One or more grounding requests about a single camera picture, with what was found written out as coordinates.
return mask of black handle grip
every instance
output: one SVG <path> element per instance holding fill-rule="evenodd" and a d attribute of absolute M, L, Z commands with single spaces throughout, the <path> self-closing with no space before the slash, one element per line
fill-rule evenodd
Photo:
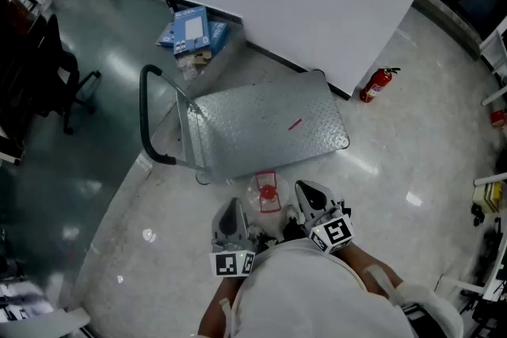
<path fill-rule="evenodd" d="M 159 154 L 151 145 L 150 140 L 150 126 L 148 124 L 148 96 L 147 96 L 147 76 L 148 72 L 157 76 L 162 75 L 162 70 L 155 65 L 146 65 L 141 70 L 141 77 L 139 79 L 139 117 L 141 119 L 141 141 L 148 156 L 155 162 L 166 165 L 176 165 L 176 158 L 169 155 Z"/>

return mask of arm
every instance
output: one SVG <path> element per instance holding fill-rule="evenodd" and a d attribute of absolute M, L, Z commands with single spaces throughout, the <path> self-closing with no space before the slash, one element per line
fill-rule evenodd
<path fill-rule="evenodd" d="M 403 280 L 398 275 L 396 275 L 395 271 L 389 268 L 384 262 L 381 262 L 380 260 L 367 254 L 352 242 L 347 246 L 344 246 L 342 249 L 336 251 L 333 255 L 343 260 L 354 270 L 355 273 L 358 274 L 366 286 L 366 290 L 368 290 L 370 293 L 375 293 L 387 297 L 386 292 L 383 291 L 383 289 L 377 284 L 373 277 L 369 273 L 364 272 L 364 269 L 370 265 L 379 265 L 383 271 L 386 272 L 386 275 L 394 288 L 398 287 L 401 282 L 403 282 Z"/>
<path fill-rule="evenodd" d="M 243 279 L 240 278 L 223 278 L 212 302 L 204 313 L 203 319 L 200 321 L 199 331 L 197 332 L 199 335 L 208 336 L 209 338 L 223 338 L 225 316 L 219 302 L 223 298 L 228 298 L 232 306 L 242 283 Z"/>

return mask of office chair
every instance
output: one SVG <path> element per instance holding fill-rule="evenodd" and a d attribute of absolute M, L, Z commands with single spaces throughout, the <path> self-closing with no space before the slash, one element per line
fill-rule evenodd
<path fill-rule="evenodd" d="M 49 17 L 44 39 L 39 46 L 40 62 L 44 64 L 44 70 L 40 73 L 39 84 L 39 111 L 45 117 L 50 111 L 63 114 L 63 132 L 72 135 L 72 128 L 69 127 L 72 103 L 82 104 L 88 108 L 89 114 L 94 114 L 92 105 L 79 100 L 76 93 L 94 76 L 99 78 L 101 73 L 98 70 L 90 72 L 79 81 L 78 61 L 70 52 L 64 51 L 58 30 L 56 15 Z"/>

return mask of red fire extinguisher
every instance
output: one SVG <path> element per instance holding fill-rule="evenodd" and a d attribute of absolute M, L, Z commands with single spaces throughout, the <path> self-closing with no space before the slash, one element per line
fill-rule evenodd
<path fill-rule="evenodd" d="M 399 68 L 380 68 L 377 70 L 370 82 L 360 91 L 359 97 L 364 103 L 369 103 L 380 93 L 380 90 L 387 86 L 387 83 L 393 78 L 392 74 L 397 74 Z"/>

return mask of gray floor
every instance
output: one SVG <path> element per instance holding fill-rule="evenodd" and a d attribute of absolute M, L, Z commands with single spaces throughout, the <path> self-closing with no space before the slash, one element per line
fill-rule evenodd
<path fill-rule="evenodd" d="M 142 149 L 141 68 L 153 63 L 189 86 L 172 51 L 154 45 L 170 19 L 163 1 L 56 0 L 50 11 L 81 76 L 99 70 L 102 77 L 82 93 L 96 113 L 89 116 L 74 106 L 74 135 L 63 133 L 63 118 L 56 113 L 36 116 L 21 165 L 0 168 L 2 225 L 25 271 L 43 289 L 75 281 L 112 196 Z M 174 93 L 156 79 L 149 81 L 152 127 L 174 101 Z"/>
<path fill-rule="evenodd" d="M 315 180 L 343 196 L 355 242 L 404 279 L 433 288 L 444 272 L 467 273 L 484 231 L 472 226 L 472 181 L 492 173 L 505 142 L 480 106 L 497 83 L 414 9 L 372 69 L 383 64 L 402 71 L 371 104 L 356 95 L 336 100 L 350 147 L 278 173 L 290 185 Z M 293 74 L 248 50 L 215 89 Z M 167 147 L 181 152 L 177 137 Z M 195 333 L 219 283 L 209 269 L 211 219 L 231 197 L 243 197 L 247 183 L 201 186 L 191 170 L 154 165 L 127 209 L 101 225 L 109 248 L 90 251 L 99 267 L 82 304 L 92 326 L 109 338 Z M 156 233 L 151 243 L 146 229 Z"/>

